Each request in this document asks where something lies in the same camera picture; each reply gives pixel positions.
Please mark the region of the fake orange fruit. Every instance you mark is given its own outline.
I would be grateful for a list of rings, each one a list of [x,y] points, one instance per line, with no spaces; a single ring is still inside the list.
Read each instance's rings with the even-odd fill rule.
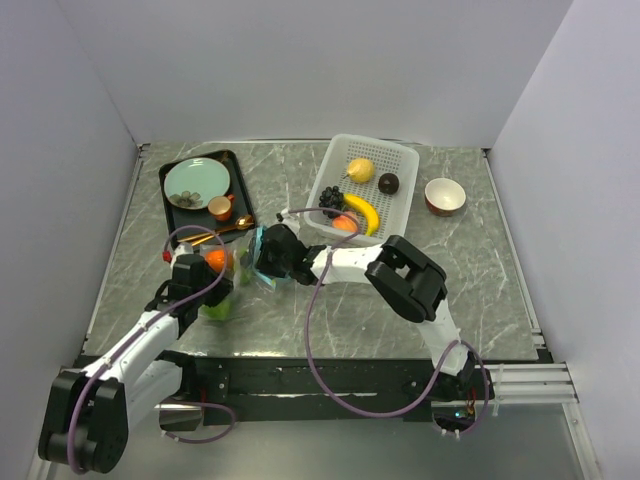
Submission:
[[[204,258],[216,273],[221,273],[223,270],[232,272],[234,269],[233,254],[226,249],[209,251],[204,254]]]

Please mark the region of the fake green fruit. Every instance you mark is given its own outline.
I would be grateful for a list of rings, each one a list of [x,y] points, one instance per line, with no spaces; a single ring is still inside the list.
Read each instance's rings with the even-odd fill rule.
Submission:
[[[231,317],[232,309],[233,299],[228,296],[216,306],[203,305],[200,308],[200,313],[211,321],[227,321]]]

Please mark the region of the clear zip top bag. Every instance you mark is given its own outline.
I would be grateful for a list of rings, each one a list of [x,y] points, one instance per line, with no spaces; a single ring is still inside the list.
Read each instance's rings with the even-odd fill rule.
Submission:
[[[233,291],[228,295],[233,299],[232,312],[237,310],[248,298],[250,288],[259,287],[269,292],[275,292],[287,283],[292,282],[291,278],[280,279],[269,277],[257,270],[256,261],[259,255],[262,235],[265,230],[266,228],[264,226],[249,230],[225,248],[219,245],[204,245],[199,250],[199,253],[203,257],[205,253],[217,249],[226,249],[233,254],[234,269],[232,272],[225,271],[225,277],[233,282]]]

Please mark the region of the fake peach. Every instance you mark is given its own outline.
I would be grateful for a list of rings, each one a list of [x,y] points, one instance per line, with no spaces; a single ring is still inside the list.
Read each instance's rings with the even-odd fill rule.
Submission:
[[[352,211],[347,211],[344,215],[339,215],[332,220],[332,227],[349,234],[356,233],[359,231],[357,215]]]

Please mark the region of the fake dark grapes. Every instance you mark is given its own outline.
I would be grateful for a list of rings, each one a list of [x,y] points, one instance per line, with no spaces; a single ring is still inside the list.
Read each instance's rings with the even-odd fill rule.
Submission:
[[[326,187],[320,194],[319,207],[322,213],[334,219],[344,210],[344,195],[337,185]]]

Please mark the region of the fake yellow banana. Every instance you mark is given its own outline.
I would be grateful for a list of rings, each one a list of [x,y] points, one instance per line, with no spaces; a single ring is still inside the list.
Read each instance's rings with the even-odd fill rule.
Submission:
[[[350,207],[360,213],[367,222],[366,236],[373,236],[380,227],[380,217],[376,209],[363,198],[345,193],[343,195],[344,203],[347,207]]]

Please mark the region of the fake yellow pear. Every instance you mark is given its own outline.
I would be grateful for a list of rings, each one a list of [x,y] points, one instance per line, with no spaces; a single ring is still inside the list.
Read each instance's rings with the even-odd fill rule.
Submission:
[[[374,163],[364,157],[353,159],[346,168],[346,176],[355,183],[367,183],[374,175]]]

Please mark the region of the fake dark mangosteen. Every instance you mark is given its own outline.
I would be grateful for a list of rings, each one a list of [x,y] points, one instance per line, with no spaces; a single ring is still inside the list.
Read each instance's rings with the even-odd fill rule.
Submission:
[[[386,195],[395,195],[400,187],[399,178],[393,173],[384,173],[378,181],[378,190]]]

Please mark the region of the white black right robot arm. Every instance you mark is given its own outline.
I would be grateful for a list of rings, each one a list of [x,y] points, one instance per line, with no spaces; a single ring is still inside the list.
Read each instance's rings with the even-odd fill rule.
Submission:
[[[447,300],[446,273],[406,238],[368,247],[306,246],[289,226],[262,235],[257,270],[301,285],[368,284],[403,319],[417,325],[435,367],[439,390],[460,398],[473,384],[474,356],[460,338]]]

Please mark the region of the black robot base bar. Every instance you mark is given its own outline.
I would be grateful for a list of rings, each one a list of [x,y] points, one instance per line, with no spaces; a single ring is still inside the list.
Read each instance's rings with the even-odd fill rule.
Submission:
[[[360,410],[398,411],[405,421],[429,422],[442,403],[486,406],[495,397],[489,370],[467,364],[461,374],[435,373],[428,359],[195,357],[166,351],[183,369],[175,399],[203,401],[205,425],[241,422],[346,420]]]

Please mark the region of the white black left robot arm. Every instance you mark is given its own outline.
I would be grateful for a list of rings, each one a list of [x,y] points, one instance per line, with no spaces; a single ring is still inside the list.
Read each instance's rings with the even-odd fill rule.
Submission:
[[[204,398],[193,357],[171,345],[201,307],[215,307],[233,283],[198,254],[175,255],[171,276],[132,329],[81,369],[54,379],[37,453],[75,473],[108,473],[121,459],[130,431],[166,399],[197,406]]]

